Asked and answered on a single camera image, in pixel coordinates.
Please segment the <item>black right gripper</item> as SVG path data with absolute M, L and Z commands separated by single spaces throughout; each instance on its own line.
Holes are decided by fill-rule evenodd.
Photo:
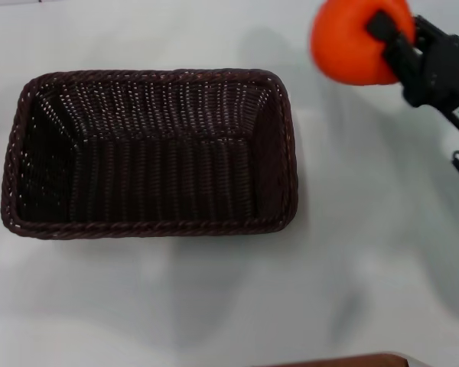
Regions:
M 414 19 L 421 63 L 412 43 L 385 11 L 378 10 L 368 20 L 366 31 L 384 43 L 382 58 L 398 79 L 416 78 L 404 86 L 405 100 L 413 107 L 437 109 L 459 130 L 459 36 L 446 36 L 421 15 Z

